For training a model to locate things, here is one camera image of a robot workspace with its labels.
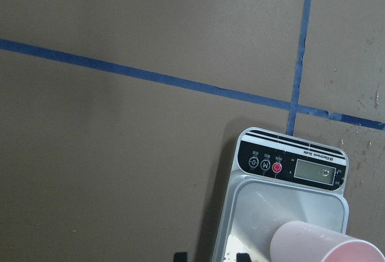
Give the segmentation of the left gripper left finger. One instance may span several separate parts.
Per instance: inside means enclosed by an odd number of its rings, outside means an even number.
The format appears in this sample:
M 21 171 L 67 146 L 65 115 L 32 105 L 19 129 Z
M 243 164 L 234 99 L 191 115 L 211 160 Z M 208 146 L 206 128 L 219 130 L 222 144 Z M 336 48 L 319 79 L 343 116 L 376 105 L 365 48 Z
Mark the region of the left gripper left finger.
M 175 252 L 173 255 L 173 262 L 187 262 L 188 253 L 187 252 Z

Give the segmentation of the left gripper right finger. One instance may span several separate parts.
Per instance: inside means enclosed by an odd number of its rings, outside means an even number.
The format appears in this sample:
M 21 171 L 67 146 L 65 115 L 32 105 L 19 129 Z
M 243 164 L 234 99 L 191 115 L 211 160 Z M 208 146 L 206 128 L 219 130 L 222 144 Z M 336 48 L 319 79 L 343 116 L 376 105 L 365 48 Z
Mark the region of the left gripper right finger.
M 236 254 L 236 262 L 252 262 L 252 260 L 248 253 L 238 252 Z

